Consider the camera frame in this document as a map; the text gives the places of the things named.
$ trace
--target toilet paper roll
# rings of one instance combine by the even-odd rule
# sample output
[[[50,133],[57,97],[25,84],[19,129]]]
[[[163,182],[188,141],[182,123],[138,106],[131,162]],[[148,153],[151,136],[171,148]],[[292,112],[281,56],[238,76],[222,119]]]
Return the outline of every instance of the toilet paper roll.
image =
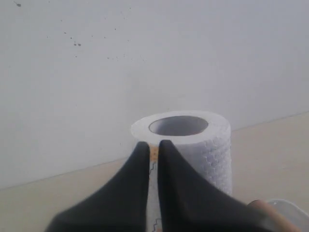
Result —
[[[131,133],[151,148],[147,231],[162,231],[157,190],[157,152],[161,140],[171,140],[201,176],[232,194],[231,127],[224,117],[205,111],[167,112],[135,122]]]

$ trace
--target beige tabletop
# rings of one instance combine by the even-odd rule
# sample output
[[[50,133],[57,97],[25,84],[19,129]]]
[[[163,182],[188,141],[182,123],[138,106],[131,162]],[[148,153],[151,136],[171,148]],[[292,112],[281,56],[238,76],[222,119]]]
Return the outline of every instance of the beige tabletop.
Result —
[[[233,196],[282,198],[309,212],[309,113],[232,132]],[[104,185],[117,160],[0,190],[0,232],[42,232],[51,218]]]

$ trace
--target white wall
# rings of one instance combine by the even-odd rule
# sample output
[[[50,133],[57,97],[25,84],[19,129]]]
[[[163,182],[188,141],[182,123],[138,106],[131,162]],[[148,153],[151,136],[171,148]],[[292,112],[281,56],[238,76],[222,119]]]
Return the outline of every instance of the white wall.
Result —
[[[0,2],[0,188],[126,157],[153,113],[238,129],[309,110],[307,0],[16,2]]]

